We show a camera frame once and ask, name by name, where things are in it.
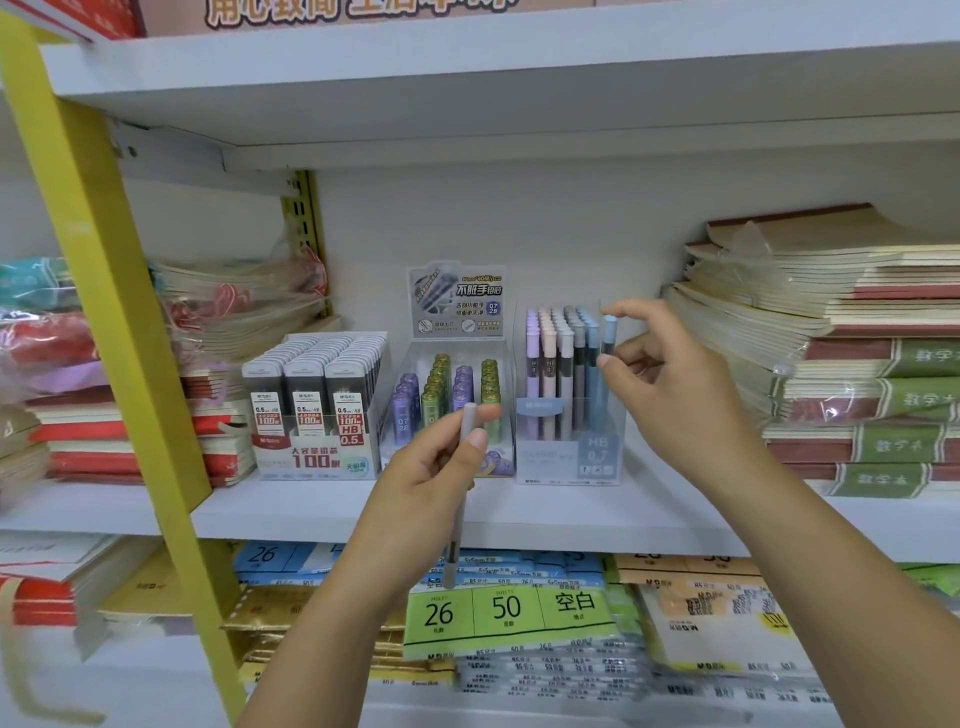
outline shelf board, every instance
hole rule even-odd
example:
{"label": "shelf board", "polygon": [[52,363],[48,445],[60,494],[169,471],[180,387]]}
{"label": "shelf board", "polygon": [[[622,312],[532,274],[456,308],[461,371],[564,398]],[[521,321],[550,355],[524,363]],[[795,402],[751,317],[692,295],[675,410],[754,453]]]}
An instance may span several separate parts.
{"label": "shelf board", "polygon": [[[477,481],[464,546],[746,556],[708,501],[664,464],[630,423],[618,487]],[[193,512],[201,538],[345,541],[370,481],[265,481],[256,473]],[[828,498],[896,561],[960,562],[960,500]]]}
{"label": "shelf board", "polygon": [[55,481],[0,513],[0,530],[160,535],[146,488]]}
{"label": "shelf board", "polygon": [[954,0],[676,0],[44,57],[61,97],[239,146],[960,110]]}

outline stack of notebooks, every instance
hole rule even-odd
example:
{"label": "stack of notebooks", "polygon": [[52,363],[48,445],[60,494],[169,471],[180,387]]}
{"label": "stack of notebooks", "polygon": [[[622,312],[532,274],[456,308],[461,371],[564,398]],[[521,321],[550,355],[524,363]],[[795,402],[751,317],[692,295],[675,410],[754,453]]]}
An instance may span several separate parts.
{"label": "stack of notebooks", "polygon": [[[285,334],[316,325],[325,307],[324,266],[315,256],[298,255],[153,260],[150,270],[210,482],[231,485],[255,467],[240,363]],[[49,474],[142,482],[63,259],[0,266],[0,303],[17,311],[15,320],[0,327],[0,401],[38,398],[29,400],[41,423],[30,441],[51,451]],[[26,459],[36,466],[44,451],[37,447],[9,465],[23,470]]]}
{"label": "stack of notebooks", "polygon": [[36,426],[30,413],[0,406],[0,512],[13,508],[46,476],[47,448],[31,441]]}
{"label": "stack of notebooks", "polygon": [[960,494],[960,242],[869,205],[725,220],[666,299],[824,495]]}
{"label": "stack of notebooks", "polygon": [[0,589],[15,589],[13,623],[30,628],[27,643],[38,659],[89,657],[108,635],[97,607],[160,543],[152,537],[0,531]]}
{"label": "stack of notebooks", "polygon": [[[239,482],[256,466],[249,398],[236,395],[233,400],[189,400],[188,404],[211,485]],[[50,450],[50,477],[143,482],[109,387],[30,400],[25,406],[40,422],[31,439]]]}

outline hb 0.7 label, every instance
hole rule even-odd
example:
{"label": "hb 0.7 label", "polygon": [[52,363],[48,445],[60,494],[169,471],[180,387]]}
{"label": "hb 0.7 label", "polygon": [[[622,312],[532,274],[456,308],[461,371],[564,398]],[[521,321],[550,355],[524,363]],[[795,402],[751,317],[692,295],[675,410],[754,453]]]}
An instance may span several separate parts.
{"label": "hb 0.7 label", "polygon": [[577,474],[584,478],[613,480],[619,473],[620,438],[607,433],[590,433],[580,438]]}

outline gray mechanical pencil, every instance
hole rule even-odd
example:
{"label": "gray mechanical pencil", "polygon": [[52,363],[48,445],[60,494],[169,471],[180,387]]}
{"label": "gray mechanical pencil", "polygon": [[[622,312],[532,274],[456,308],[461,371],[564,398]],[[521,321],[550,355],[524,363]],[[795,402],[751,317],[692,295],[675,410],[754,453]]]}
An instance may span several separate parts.
{"label": "gray mechanical pencil", "polygon": [[[461,411],[464,413],[464,419],[460,423],[460,442],[463,443],[476,427],[477,405],[475,402],[467,402]],[[460,507],[457,508],[457,517],[453,521],[453,533],[450,536],[450,543],[446,547],[444,575],[440,580],[444,589],[453,589],[457,586],[457,567],[460,561],[460,541],[464,537],[464,506],[466,505],[467,499],[464,498]]]}

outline right hand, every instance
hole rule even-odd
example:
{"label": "right hand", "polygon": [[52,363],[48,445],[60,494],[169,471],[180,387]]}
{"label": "right hand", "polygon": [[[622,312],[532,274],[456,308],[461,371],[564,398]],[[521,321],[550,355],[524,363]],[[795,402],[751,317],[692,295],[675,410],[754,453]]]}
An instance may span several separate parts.
{"label": "right hand", "polygon": [[697,342],[665,301],[603,309],[645,321],[641,333],[597,365],[653,451],[698,487],[766,456],[740,407],[724,358]]}

